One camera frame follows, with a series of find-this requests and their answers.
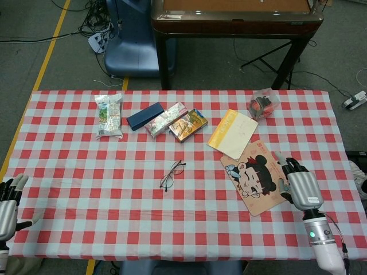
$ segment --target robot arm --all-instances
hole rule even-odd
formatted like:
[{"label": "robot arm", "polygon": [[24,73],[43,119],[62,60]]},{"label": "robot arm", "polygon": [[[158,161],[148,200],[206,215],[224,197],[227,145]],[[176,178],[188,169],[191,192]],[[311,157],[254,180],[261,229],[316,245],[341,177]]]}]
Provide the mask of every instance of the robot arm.
[{"label": "robot arm", "polygon": [[6,242],[16,231],[35,224],[41,217],[36,215],[31,221],[17,223],[18,206],[27,180],[28,176],[19,174],[15,179],[0,183],[0,275],[5,274],[9,255]]},{"label": "robot arm", "polygon": [[323,198],[316,177],[295,159],[285,159],[280,153],[276,153],[276,156],[289,184],[286,186],[281,180],[280,193],[304,212],[303,223],[319,267],[332,275],[348,275],[349,260],[345,243],[343,241],[342,259],[325,214],[318,211]]}]

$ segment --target small plastic container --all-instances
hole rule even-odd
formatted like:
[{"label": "small plastic container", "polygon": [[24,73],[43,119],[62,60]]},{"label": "small plastic container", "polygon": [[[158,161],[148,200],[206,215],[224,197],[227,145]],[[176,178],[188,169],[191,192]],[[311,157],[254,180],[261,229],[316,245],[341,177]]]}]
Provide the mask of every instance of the small plastic container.
[{"label": "small plastic container", "polygon": [[259,121],[271,115],[280,101],[271,88],[256,91],[249,104],[252,119]]}]

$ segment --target checkered tablecloth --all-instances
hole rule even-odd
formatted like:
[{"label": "checkered tablecloth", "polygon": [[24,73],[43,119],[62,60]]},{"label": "checkered tablecloth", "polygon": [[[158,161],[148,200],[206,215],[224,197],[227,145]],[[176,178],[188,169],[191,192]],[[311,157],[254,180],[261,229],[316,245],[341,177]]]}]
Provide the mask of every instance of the checkered tablecloth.
[{"label": "checkered tablecloth", "polygon": [[[248,114],[253,91],[125,91],[123,139],[96,140],[94,95],[116,91],[34,92],[6,177],[30,176],[21,219],[44,212],[16,233],[12,255],[101,260],[314,258],[303,213],[284,202],[253,217],[206,145],[226,111]],[[327,211],[339,224],[352,259],[367,258],[367,221],[327,92],[279,91],[281,105],[259,122],[252,141],[301,160],[316,173]],[[197,108],[208,126],[186,142],[126,118],[159,101]],[[176,160],[187,163],[168,192],[161,178]],[[340,238],[333,229],[338,246]]]}]

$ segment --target mouse pad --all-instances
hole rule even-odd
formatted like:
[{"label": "mouse pad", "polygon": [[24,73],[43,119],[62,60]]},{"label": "mouse pad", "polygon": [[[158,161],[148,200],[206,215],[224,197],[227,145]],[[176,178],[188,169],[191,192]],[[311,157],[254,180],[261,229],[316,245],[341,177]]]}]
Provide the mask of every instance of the mouse pad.
[{"label": "mouse pad", "polygon": [[251,215],[257,216],[285,201],[278,180],[283,178],[286,182],[286,177],[261,140],[249,143],[238,161],[228,156],[220,161]]}]

